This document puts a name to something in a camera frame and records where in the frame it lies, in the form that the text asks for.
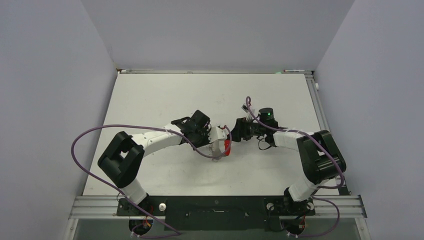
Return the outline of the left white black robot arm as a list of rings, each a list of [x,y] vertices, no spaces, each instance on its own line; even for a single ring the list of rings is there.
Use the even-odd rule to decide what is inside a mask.
[[[137,180],[142,159],[171,146],[192,143],[195,148],[209,143],[210,118],[200,110],[191,117],[171,121],[163,130],[129,135],[118,132],[101,154],[97,165],[130,199],[129,208],[143,215],[149,208],[149,195]]]

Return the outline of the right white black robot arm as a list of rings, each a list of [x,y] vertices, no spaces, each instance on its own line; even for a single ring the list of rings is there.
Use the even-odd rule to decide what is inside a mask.
[[[256,137],[269,148],[286,148],[299,153],[302,174],[284,191],[282,203],[275,203],[275,207],[289,214],[307,210],[308,201],[325,187],[326,182],[343,176],[347,165],[329,131],[307,133],[281,127],[271,107],[260,109],[257,116],[245,104],[242,109],[247,115],[238,118],[231,130],[234,142]]]

